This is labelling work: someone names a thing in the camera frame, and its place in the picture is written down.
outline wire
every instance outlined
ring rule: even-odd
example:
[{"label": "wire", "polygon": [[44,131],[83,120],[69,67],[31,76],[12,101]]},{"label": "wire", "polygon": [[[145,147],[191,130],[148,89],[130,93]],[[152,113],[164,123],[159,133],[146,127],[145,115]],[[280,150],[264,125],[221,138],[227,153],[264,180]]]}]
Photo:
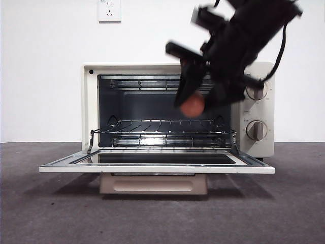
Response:
[{"label": "wire", "polygon": [[214,7],[217,7],[219,2],[220,2],[220,0],[215,1]]},{"label": "wire", "polygon": [[278,56],[276,58],[275,65],[273,66],[273,69],[270,71],[270,73],[262,80],[262,82],[265,82],[265,81],[269,80],[274,75],[274,73],[276,72],[276,70],[278,69],[278,67],[280,65],[280,62],[281,62],[281,59],[282,59],[282,55],[284,53],[284,48],[285,48],[285,42],[286,42],[286,26],[287,25],[288,25],[288,23],[286,23],[283,26],[283,36],[282,36],[281,48],[280,48],[279,54],[278,54]]}]

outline red ball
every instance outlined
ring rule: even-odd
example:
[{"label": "red ball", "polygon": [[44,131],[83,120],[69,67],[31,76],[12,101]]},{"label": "red ball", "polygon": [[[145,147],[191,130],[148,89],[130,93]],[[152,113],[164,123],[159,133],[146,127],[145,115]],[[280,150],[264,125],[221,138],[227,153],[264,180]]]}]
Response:
[{"label": "red ball", "polygon": [[180,106],[180,109],[186,117],[194,118],[203,113],[204,106],[204,97],[196,91]]}]

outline wall outlet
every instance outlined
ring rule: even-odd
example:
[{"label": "wall outlet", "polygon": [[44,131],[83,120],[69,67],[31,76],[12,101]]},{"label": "wall outlet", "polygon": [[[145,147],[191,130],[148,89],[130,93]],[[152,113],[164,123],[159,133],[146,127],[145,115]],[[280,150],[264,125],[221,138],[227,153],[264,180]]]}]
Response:
[{"label": "wall outlet", "polygon": [[99,22],[121,22],[121,0],[98,0],[97,16]]}]

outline oven door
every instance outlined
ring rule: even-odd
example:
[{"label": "oven door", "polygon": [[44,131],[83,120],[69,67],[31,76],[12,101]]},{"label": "oven door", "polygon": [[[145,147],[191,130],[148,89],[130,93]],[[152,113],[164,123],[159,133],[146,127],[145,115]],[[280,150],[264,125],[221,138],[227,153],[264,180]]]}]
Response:
[{"label": "oven door", "polygon": [[40,172],[274,174],[275,169],[237,150],[220,148],[109,148],[81,151],[42,165]]}]

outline temperature knob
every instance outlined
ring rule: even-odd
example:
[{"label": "temperature knob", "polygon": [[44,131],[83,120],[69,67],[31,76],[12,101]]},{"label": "temperature knob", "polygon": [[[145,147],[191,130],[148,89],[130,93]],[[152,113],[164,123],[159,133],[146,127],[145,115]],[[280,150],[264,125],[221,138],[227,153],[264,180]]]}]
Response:
[{"label": "temperature knob", "polygon": [[267,82],[264,84],[263,89],[247,88],[247,95],[253,100],[261,100],[267,95],[267,93],[268,93]]},{"label": "temperature knob", "polygon": [[247,136],[254,141],[261,141],[267,134],[268,128],[262,121],[252,121],[246,127]]}]

